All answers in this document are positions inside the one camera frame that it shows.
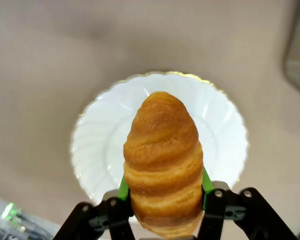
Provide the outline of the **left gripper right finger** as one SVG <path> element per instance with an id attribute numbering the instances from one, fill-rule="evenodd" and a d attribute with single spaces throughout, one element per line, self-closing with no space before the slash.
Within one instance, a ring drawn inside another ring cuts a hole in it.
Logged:
<path id="1" fill-rule="evenodd" d="M 225 220 L 233 221 L 249 240 L 298 239 L 257 189 L 246 187 L 234 193 L 226 182 L 212 182 L 206 170 L 201 189 L 204 216 L 198 240 L 219 240 Z"/>

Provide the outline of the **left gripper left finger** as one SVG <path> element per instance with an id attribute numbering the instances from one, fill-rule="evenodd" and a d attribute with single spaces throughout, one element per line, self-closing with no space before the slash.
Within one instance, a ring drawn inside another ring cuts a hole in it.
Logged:
<path id="1" fill-rule="evenodd" d="M 55 240 L 98 240 L 106 230 L 112 240 L 134 240 L 129 218 L 134 216 L 130 189 L 122 178 L 119 189 L 108 191 L 98 205 L 78 203 L 69 214 Z"/>

